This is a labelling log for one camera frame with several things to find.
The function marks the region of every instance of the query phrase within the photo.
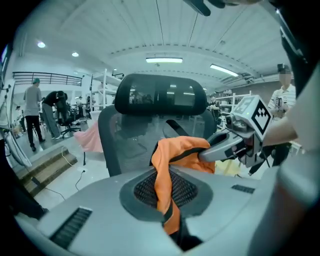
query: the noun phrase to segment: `chair headrest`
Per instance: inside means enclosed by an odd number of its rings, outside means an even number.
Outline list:
[[[207,96],[202,86],[188,78],[129,74],[115,95],[116,110],[125,115],[200,115]]]

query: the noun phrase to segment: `staircase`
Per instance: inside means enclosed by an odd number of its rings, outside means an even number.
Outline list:
[[[21,166],[19,171],[15,170],[21,183],[33,197],[71,167],[61,152],[70,164],[74,165],[78,162],[66,147],[61,146],[35,160],[28,170],[21,169]]]

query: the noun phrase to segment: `ceiling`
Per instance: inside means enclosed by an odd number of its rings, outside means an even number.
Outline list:
[[[254,78],[289,64],[275,15],[262,5],[218,9],[205,3],[209,17],[182,0],[47,0],[21,27],[15,46],[21,55],[69,59],[93,73],[117,68],[126,75],[186,77],[212,90],[238,78],[211,64]],[[38,41],[46,47],[38,48]],[[74,51],[79,57],[71,56]],[[183,63],[147,63],[147,57]]]

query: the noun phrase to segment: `metal rack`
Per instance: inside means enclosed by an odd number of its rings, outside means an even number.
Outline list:
[[[217,101],[221,101],[221,100],[229,100],[231,101],[231,104],[220,104],[220,107],[227,107],[227,108],[231,108],[230,112],[235,108],[236,105],[238,105],[238,103],[236,103],[236,99],[237,98],[243,98],[245,96],[251,96],[251,91],[249,91],[248,94],[239,94],[236,95],[235,93],[232,94],[232,96],[224,96],[224,97],[218,97],[215,98]],[[225,128],[225,122],[226,122],[226,116],[230,115],[230,112],[226,112],[226,111],[221,111],[222,116],[219,117],[222,120],[221,125],[218,125],[218,127],[220,129],[224,129]]]

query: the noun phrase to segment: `man in gray shirt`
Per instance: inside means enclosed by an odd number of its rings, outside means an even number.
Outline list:
[[[26,120],[26,130],[28,133],[28,139],[30,147],[33,152],[36,151],[33,136],[33,126],[39,138],[39,142],[44,142],[42,138],[40,125],[39,125],[39,107],[38,102],[41,101],[41,91],[39,89],[40,79],[35,78],[32,82],[32,86],[25,90],[23,99],[25,100],[24,116]]]

